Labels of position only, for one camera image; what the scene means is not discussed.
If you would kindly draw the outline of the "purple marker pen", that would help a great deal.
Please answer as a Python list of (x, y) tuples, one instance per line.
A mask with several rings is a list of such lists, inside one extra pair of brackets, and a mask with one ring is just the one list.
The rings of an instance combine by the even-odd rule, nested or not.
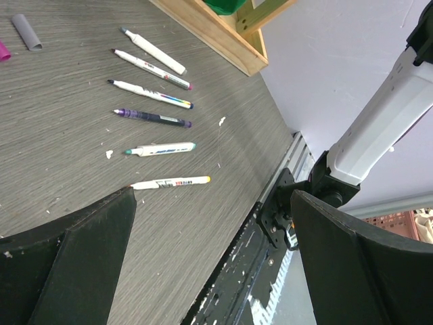
[(177, 127), (184, 127), (184, 128), (191, 128), (192, 123), (190, 121), (186, 121), (179, 118), (172, 118), (167, 116), (162, 116), (159, 114), (152, 114), (147, 112), (140, 112), (136, 110), (129, 110), (129, 109), (115, 109), (113, 110), (113, 113), (124, 118), (133, 118), (133, 119), (139, 119), (143, 121), (149, 121), (153, 123), (160, 123), (164, 125), (173, 125)]

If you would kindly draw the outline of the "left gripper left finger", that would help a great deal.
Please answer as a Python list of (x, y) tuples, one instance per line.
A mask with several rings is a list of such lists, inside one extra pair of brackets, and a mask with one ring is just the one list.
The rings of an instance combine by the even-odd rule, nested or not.
[(125, 187), (1, 239), (1, 323), (106, 324), (136, 207)]

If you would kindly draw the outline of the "grey pen cap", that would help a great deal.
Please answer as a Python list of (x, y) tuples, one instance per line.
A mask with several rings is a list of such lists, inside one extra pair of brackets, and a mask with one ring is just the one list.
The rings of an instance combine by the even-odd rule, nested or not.
[(29, 51), (41, 51), (43, 46), (36, 32), (26, 19), (24, 14), (16, 14), (12, 17), (12, 24), (23, 40)]

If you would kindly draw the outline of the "yellow marker pen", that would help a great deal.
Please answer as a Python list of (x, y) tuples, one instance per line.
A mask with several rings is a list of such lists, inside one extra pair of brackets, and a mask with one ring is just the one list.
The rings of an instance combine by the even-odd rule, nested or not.
[(158, 188), (171, 188), (179, 186), (202, 185), (210, 183), (210, 176), (199, 177), (174, 177), (167, 179), (156, 179), (151, 181), (140, 181), (130, 185), (134, 190), (153, 190)]

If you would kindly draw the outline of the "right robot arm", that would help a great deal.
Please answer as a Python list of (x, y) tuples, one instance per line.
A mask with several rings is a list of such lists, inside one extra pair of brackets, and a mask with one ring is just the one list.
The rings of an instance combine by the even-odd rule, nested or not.
[(361, 189), (373, 166), (432, 109), (432, 4), (390, 74), (345, 134), (311, 171), (305, 191), (341, 207)]

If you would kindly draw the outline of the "magenta pen cap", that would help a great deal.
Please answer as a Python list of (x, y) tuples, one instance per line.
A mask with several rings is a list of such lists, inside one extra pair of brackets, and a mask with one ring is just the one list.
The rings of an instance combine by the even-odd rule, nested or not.
[(8, 50), (8, 48), (0, 42), (0, 61), (4, 62), (6, 60), (9, 60), (11, 58), (11, 54)]

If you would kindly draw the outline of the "teal marker pen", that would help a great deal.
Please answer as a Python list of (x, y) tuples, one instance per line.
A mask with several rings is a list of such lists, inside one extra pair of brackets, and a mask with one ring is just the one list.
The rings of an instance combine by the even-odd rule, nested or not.
[(150, 144), (145, 146), (137, 146), (133, 149), (128, 149), (124, 153), (126, 155), (135, 155), (138, 157), (158, 156), (163, 154), (174, 154), (182, 152), (190, 152), (196, 148), (193, 142), (179, 142), (172, 144)]

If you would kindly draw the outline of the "grey marker pen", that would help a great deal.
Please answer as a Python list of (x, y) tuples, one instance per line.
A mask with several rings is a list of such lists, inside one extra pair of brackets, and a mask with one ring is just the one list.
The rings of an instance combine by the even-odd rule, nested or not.
[(162, 50), (151, 44), (148, 40), (143, 38), (141, 35), (131, 32), (125, 27), (120, 27), (120, 31), (126, 35), (132, 43), (138, 46), (144, 52), (150, 54), (156, 58), (159, 62), (163, 63), (166, 67), (175, 71), (177, 74), (185, 75), (187, 73), (186, 67), (180, 64), (178, 61), (164, 53)]

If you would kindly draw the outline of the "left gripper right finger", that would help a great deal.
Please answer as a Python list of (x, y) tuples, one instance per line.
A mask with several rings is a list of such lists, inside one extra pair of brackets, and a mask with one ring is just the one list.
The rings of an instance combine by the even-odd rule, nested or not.
[(432, 245), (296, 190), (292, 216), (318, 324), (431, 324)]

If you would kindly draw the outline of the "magenta marker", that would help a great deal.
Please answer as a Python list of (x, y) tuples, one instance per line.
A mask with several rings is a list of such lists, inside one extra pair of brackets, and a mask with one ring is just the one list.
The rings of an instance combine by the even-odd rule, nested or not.
[(188, 81), (185, 81), (183, 79), (181, 79), (180, 77), (177, 77), (161, 68), (158, 68), (152, 64), (150, 64), (149, 62), (146, 62), (145, 60), (139, 59), (135, 56), (132, 56), (131, 54), (125, 52), (125, 51), (121, 51), (119, 49), (111, 49), (111, 52), (114, 53), (115, 55), (117, 55), (119, 58), (121, 58), (122, 60), (146, 71), (149, 72), (161, 79), (164, 79), (166, 81), (168, 81), (169, 83), (172, 83), (173, 85), (176, 85), (182, 89), (185, 90), (192, 90), (192, 84)]

